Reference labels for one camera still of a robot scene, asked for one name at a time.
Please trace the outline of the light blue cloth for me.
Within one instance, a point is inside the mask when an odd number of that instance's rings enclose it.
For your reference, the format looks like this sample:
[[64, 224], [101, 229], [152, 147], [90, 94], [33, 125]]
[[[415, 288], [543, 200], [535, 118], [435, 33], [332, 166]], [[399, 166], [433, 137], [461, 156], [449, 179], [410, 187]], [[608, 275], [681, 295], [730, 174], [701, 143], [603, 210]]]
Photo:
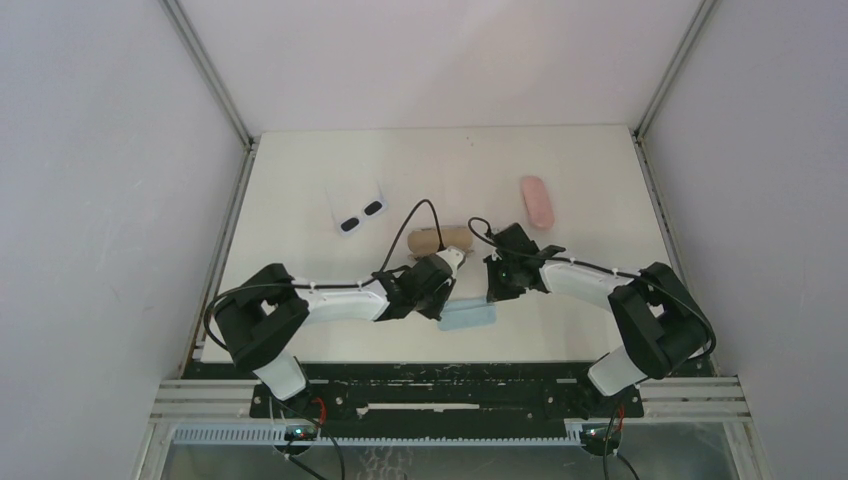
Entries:
[[497, 309], [484, 297], [449, 301], [437, 322], [441, 331], [454, 331], [494, 324]]

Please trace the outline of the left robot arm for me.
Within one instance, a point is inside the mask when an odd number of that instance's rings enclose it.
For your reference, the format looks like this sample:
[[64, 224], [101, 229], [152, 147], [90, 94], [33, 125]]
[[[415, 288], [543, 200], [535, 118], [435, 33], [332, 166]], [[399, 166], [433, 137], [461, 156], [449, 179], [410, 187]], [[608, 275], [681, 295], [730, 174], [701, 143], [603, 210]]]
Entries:
[[297, 282], [282, 264], [270, 264], [212, 300], [204, 322], [216, 324], [217, 342], [239, 371], [253, 374], [286, 401], [307, 387], [304, 370], [287, 349], [302, 326], [382, 322], [413, 312], [439, 320], [464, 262], [464, 251], [449, 247], [365, 281], [329, 285]]

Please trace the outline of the pink glasses case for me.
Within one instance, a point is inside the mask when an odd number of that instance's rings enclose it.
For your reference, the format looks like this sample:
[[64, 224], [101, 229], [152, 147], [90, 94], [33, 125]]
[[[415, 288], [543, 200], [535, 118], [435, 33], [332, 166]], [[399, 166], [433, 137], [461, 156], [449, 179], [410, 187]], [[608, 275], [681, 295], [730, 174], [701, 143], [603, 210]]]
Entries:
[[524, 176], [520, 190], [529, 224], [542, 231], [550, 230], [555, 224], [555, 213], [544, 181], [537, 176]]

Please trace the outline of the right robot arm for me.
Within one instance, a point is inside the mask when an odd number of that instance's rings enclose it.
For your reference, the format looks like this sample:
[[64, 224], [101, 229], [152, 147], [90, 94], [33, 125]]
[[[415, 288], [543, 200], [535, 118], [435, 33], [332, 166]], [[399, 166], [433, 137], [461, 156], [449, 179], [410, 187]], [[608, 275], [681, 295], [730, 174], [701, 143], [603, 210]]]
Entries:
[[517, 223], [478, 238], [493, 249], [484, 260], [488, 301], [537, 291], [570, 296], [611, 313], [622, 344], [580, 379], [590, 396], [612, 397], [647, 379], [663, 379], [715, 348], [710, 321], [664, 263], [631, 271], [603, 267], [561, 246], [539, 247]]

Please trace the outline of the patterned glasses case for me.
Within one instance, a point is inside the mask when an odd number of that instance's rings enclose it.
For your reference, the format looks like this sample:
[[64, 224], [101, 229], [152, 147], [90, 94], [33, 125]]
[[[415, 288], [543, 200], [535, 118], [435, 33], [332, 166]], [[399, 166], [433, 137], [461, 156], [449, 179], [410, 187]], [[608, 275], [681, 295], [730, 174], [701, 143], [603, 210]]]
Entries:
[[465, 226], [447, 226], [413, 230], [406, 238], [410, 259], [420, 259], [436, 253], [440, 246], [455, 247], [466, 255], [473, 253], [473, 237]]

